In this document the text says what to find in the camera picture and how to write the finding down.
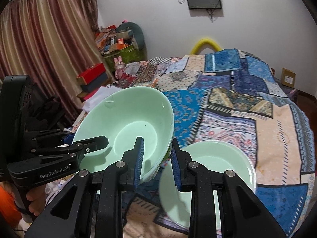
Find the left hand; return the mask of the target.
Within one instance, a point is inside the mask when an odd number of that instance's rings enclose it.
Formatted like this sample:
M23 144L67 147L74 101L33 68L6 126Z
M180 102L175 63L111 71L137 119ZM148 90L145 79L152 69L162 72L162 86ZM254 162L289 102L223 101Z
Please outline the left hand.
M26 198L30 203L29 211L35 216L39 216L46 206L46 185L35 187L31 189Z

